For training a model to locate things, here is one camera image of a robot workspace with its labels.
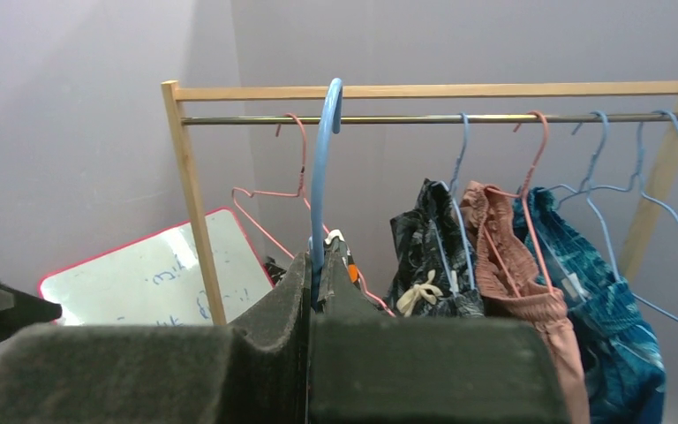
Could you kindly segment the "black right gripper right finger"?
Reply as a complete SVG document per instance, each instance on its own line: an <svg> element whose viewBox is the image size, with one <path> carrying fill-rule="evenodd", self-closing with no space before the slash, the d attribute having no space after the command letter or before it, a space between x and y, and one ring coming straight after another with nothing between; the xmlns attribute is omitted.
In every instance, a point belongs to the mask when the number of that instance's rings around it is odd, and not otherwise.
<svg viewBox="0 0 678 424"><path fill-rule="evenodd" d="M311 334L313 423L566 423L548 352L529 325L501 318L392 318L322 259L323 310Z"/></svg>

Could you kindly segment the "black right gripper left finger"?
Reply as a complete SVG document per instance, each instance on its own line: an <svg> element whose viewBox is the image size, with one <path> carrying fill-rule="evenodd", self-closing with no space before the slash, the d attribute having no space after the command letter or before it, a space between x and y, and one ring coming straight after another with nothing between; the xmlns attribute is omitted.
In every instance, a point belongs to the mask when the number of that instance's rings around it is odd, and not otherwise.
<svg viewBox="0 0 678 424"><path fill-rule="evenodd" d="M223 326L33 326L0 356L0 423L303 423L311 262Z"/></svg>

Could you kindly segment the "orange camouflage shorts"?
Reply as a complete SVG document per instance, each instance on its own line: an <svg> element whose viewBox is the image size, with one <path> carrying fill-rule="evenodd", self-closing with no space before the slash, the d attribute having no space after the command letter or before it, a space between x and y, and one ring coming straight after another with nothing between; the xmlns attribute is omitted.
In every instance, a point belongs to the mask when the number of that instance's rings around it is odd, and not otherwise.
<svg viewBox="0 0 678 424"><path fill-rule="evenodd" d="M354 261L351 250L348 244L346 243L343 233L338 229L330 231L324 238L323 245L330 252L335 252L339 254L339 257L342 260L342 263L348 272L352 284L358 290L364 291L365 290L364 278L362 277L362 274Z"/></svg>

